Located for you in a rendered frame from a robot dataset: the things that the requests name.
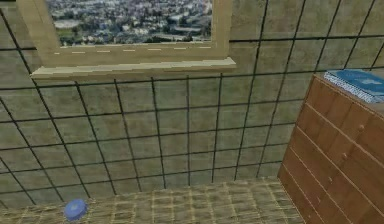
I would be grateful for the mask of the beige framed window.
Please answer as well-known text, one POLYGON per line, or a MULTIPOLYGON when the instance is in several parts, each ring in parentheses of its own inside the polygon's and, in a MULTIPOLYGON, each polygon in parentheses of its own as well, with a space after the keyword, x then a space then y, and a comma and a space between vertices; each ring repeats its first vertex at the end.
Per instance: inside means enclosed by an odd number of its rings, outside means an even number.
POLYGON ((16 0, 35 80, 214 73, 229 56, 233 0, 16 0))

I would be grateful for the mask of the brown wooden chest of drawers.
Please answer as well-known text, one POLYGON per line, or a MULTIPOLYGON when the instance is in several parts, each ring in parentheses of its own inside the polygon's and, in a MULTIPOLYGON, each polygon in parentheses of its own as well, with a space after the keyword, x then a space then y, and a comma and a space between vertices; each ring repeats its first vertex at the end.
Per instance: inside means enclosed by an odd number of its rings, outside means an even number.
POLYGON ((384 224, 384 103, 314 75, 278 179, 305 224, 384 224))

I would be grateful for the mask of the blue round disc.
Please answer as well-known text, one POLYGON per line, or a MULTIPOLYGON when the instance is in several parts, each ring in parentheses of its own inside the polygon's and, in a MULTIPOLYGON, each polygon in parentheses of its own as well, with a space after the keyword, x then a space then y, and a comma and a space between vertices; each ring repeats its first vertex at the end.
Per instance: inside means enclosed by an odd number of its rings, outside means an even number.
POLYGON ((82 199, 74 199, 65 205, 63 213, 68 221, 79 220, 87 213, 87 204, 82 199))

